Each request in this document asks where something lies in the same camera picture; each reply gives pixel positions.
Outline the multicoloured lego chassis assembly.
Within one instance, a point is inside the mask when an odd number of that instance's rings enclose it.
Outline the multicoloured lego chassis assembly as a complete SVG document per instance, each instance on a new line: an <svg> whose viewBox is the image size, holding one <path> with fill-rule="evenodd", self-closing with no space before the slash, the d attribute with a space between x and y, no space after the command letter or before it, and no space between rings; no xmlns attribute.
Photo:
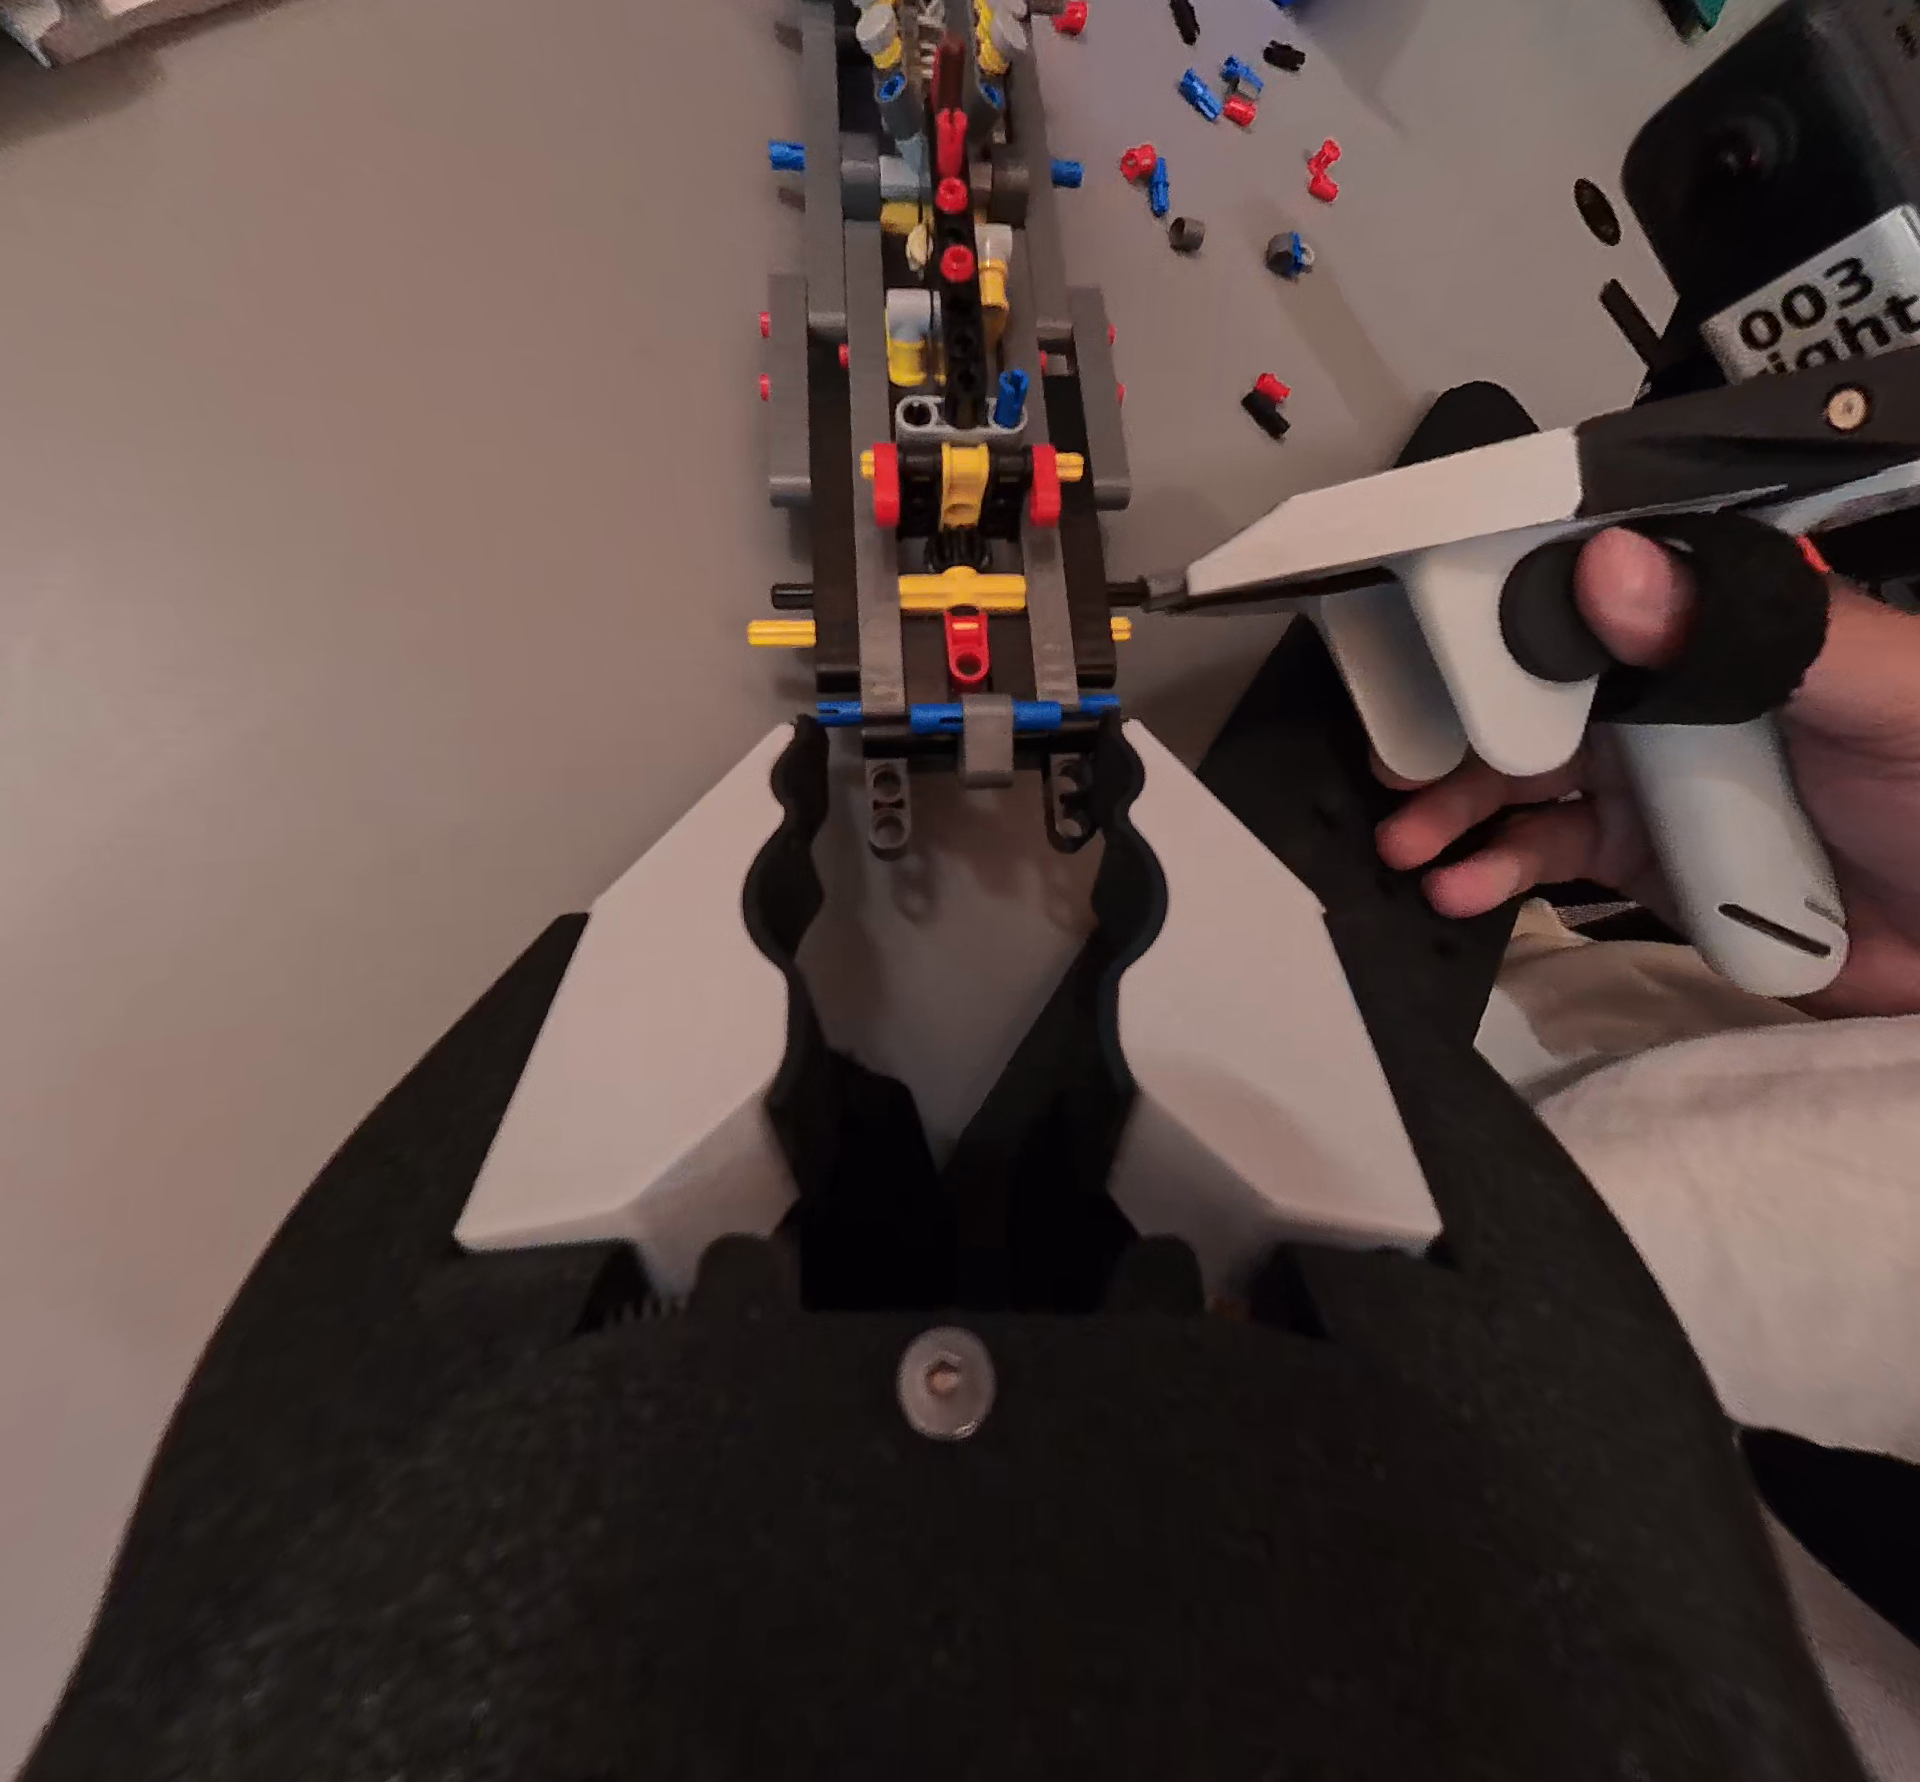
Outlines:
<svg viewBox="0 0 1920 1782"><path fill-rule="evenodd" d="M1069 283L1035 55L1069 0L791 0L804 136L767 143L800 268L757 322L766 488L809 570L749 624L812 666L820 728L864 764L864 840L912 838L911 779L1041 781L1044 832L1098 832L1142 590L1107 570L1133 499L1116 330Z"/></svg>

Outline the scattered small lego pins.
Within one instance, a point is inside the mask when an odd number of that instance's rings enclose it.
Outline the scattered small lego pins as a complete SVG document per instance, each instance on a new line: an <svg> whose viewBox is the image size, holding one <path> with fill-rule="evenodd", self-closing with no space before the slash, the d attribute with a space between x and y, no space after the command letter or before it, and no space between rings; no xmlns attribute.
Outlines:
<svg viewBox="0 0 1920 1782"><path fill-rule="evenodd" d="M1167 8L1181 42L1186 48L1196 48L1198 16L1193 0L1167 0ZM1286 41L1267 41L1263 47L1263 64L1275 72L1300 72L1304 67L1304 51ZM1186 67L1177 80L1177 93L1202 123L1217 127L1225 120L1239 130L1249 130L1256 123L1263 88L1263 72L1243 56L1225 56L1214 77L1205 77L1200 69ZM1322 146L1307 151L1304 189L1314 202L1337 202L1337 167L1343 157L1345 151L1337 136L1323 136ZM1198 218L1177 214L1170 210L1167 159L1157 146L1129 146L1120 157L1120 177L1145 194L1150 212L1155 222L1163 225L1167 249L1174 256L1200 256L1205 229ZM1263 249L1263 265L1282 283L1303 283L1315 268L1315 249L1303 232L1283 232L1275 234ZM1275 373L1260 373L1241 397L1243 414L1274 442L1282 442L1290 434L1286 406L1290 385Z"/></svg>

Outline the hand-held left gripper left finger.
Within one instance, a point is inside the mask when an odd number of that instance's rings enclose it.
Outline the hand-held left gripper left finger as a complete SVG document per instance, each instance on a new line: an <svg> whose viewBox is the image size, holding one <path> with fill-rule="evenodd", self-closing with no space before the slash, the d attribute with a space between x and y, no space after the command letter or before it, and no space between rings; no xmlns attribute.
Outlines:
<svg viewBox="0 0 1920 1782"><path fill-rule="evenodd" d="M949 1292L908 1088L826 1041L800 971L829 739L775 724L589 908L454 1223L468 1254L624 1242L660 1300L722 1238L797 1242L809 1308Z"/></svg>

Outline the person's right hand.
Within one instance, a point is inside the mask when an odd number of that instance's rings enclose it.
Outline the person's right hand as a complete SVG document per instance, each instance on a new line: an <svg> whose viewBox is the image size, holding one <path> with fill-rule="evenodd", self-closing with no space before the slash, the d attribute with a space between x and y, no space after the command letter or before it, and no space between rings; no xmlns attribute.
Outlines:
<svg viewBox="0 0 1920 1782"><path fill-rule="evenodd" d="M1605 530L1578 554L1573 599L1623 666L1674 666L1694 621L1691 573L1660 543ZM1816 1017L1918 1011L1918 618L1829 581L1829 636L1782 715L1793 785L1837 872L1850 960ZM1374 840L1385 868L1417 872L1452 920L1541 885L1594 882L1678 923L1613 739L1589 728L1578 754L1508 779L1466 759L1414 786Z"/></svg>

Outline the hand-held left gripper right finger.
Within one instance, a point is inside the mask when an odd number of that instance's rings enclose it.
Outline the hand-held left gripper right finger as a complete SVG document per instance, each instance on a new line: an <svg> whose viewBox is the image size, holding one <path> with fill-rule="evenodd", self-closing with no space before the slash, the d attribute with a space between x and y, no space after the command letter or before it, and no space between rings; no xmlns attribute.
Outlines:
<svg viewBox="0 0 1920 1782"><path fill-rule="evenodd" d="M1326 911L1138 720L1092 750L1090 935L949 1160L962 1280L1090 1308L1120 1238L1212 1300L1282 1245L1417 1254L1440 1213Z"/></svg>

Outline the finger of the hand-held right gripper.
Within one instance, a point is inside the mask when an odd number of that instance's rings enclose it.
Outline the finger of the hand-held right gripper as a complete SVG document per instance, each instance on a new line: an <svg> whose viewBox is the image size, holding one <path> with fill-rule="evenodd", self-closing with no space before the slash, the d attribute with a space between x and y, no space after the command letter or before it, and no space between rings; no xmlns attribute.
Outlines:
<svg viewBox="0 0 1920 1782"><path fill-rule="evenodd" d="M1185 570L1146 578L1142 610L1231 615L1367 587L1428 550L1572 524L1578 504L1573 430L1518 434L1300 491Z"/></svg>

